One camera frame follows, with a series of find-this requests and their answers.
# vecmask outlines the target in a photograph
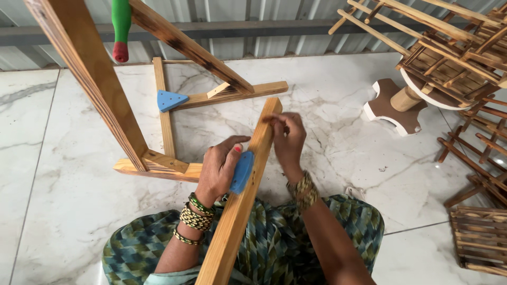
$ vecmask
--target wooden triangle frame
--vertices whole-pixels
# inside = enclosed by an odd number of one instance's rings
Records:
[[[202,164],[176,159],[170,112],[160,114],[165,154],[148,148],[84,1],[25,3],[127,154],[128,159],[120,159],[114,169],[126,174],[198,182]],[[231,85],[211,98],[206,93],[188,95],[189,101],[171,111],[288,90],[286,81],[252,86],[141,0],[129,0],[129,4],[135,24]],[[160,58],[154,60],[154,66],[157,88],[165,90]]]

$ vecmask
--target wooden crate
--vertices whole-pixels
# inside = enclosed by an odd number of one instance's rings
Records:
[[[507,277],[507,210],[459,206],[450,216],[459,266]]]

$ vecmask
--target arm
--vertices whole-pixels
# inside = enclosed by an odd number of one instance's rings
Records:
[[[270,120],[273,126],[275,153],[283,172],[289,184],[295,185],[303,178],[300,158],[306,131],[301,117],[296,113],[283,113],[272,114],[265,120]],[[345,229],[321,199],[317,199],[302,215],[329,284],[375,284]]]
[[[201,204],[211,208],[214,202],[229,190],[234,168],[238,162],[243,146],[241,143],[250,140],[249,136],[231,136],[217,146],[210,147],[204,155],[199,184],[195,196]],[[204,216],[190,204],[190,209]],[[191,228],[184,223],[178,224],[177,231],[190,240],[199,240],[203,231]],[[178,272],[197,265],[199,246],[186,244],[175,236],[171,238],[160,257],[155,273]]]

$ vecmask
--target patterned fabric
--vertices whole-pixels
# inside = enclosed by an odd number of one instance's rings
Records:
[[[384,221],[377,209],[345,194],[323,198],[348,233],[370,272],[380,248]],[[211,229],[199,248],[202,264],[225,206],[216,202]],[[102,264],[110,284],[143,284],[179,223],[169,210],[135,219],[117,230],[104,247]],[[200,266],[182,272],[152,274],[152,284],[193,284]],[[229,284],[324,284],[324,274],[296,206],[272,207],[256,198]]]

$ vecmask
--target blue wooden piece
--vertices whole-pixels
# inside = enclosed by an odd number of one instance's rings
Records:
[[[250,178],[253,166],[254,153],[251,151],[242,153],[241,158],[236,164],[236,168],[234,168],[234,176],[232,176],[231,186],[229,187],[231,192],[236,194],[243,192],[246,182],[248,181],[248,178]]]
[[[162,113],[174,107],[177,107],[188,100],[189,97],[186,95],[181,95],[178,93],[172,93],[163,90],[159,90],[157,92],[157,105],[159,107],[160,112]]]

